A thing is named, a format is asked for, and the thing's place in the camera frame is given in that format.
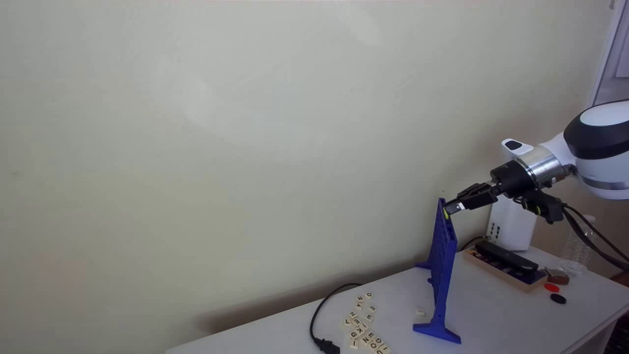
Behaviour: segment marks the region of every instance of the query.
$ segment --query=water bottle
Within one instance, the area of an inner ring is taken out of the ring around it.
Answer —
[[[594,227],[594,222],[596,218],[592,215],[583,215],[586,220],[589,221]],[[592,242],[599,246],[600,238],[597,234],[592,231],[592,229],[587,226],[583,220],[576,218],[577,223],[583,230],[584,235],[592,240]],[[568,240],[566,240],[564,245],[564,250],[561,252],[561,260],[559,261],[559,267],[566,273],[570,275],[580,275],[583,274],[587,270],[587,264],[592,258],[592,253],[594,251],[581,239],[577,237],[577,234],[570,228],[568,232]]]

